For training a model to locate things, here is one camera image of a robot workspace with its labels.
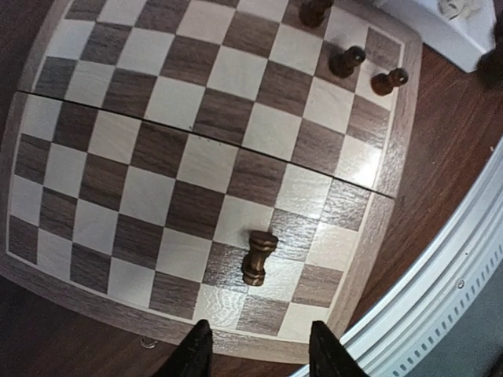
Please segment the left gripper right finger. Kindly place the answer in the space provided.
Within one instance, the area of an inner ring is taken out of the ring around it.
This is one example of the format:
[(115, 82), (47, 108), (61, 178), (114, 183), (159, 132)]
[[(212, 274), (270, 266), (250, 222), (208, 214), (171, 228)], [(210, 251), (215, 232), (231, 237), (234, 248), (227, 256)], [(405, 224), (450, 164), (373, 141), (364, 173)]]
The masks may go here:
[(311, 325), (310, 377), (367, 377), (329, 327), (320, 320)]

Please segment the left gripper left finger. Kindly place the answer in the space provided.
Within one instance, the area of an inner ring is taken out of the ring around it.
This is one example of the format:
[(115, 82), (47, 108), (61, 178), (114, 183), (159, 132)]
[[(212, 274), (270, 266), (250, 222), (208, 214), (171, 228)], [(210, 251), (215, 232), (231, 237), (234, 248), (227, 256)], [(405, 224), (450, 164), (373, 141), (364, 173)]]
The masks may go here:
[(213, 333), (199, 320), (152, 377), (208, 377), (213, 359)]

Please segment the dark chess pawn piece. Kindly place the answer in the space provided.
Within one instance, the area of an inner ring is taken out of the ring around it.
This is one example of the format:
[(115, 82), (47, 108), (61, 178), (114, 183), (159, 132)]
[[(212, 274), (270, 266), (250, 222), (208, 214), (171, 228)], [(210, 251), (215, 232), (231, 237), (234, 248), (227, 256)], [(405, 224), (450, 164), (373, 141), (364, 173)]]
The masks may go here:
[(407, 71), (403, 68), (396, 68), (389, 73), (379, 73), (371, 78), (371, 88), (379, 96), (386, 96), (396, 87), (405, 85), (409, 80)]

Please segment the dark chess rook piece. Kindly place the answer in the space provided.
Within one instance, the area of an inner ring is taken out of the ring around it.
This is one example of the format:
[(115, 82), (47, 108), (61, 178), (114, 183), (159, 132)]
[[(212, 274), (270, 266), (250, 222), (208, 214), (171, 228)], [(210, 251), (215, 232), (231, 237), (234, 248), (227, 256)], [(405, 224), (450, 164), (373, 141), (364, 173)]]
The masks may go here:
[(269, 232), (254, 230), (249, 235), (249, 251), (244, 256), (241, 271), (243, 281), (249, 286), (261, 286), (264, 283), (266, 271), (265, 262), (276, 250), (278, 238)]

